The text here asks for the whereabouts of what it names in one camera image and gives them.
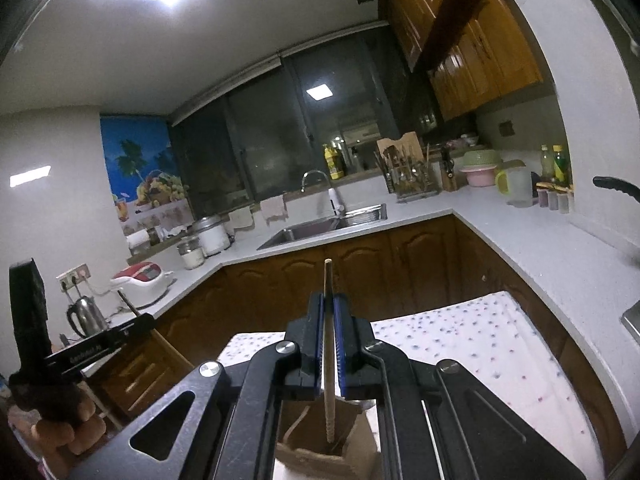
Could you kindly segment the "left human hand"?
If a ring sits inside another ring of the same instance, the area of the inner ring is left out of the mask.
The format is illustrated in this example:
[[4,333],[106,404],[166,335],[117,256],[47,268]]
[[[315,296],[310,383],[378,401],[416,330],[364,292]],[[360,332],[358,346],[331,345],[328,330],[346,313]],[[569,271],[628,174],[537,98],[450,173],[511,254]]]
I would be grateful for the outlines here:
[[107,426],[82,382],[79,394],[79,424],[50,422],[35,411],[23,411],[15,403],[9,407],[8,423],[21,437],[24,450],[35,460],[43,479],[66,479],[70,471],[105,441]]

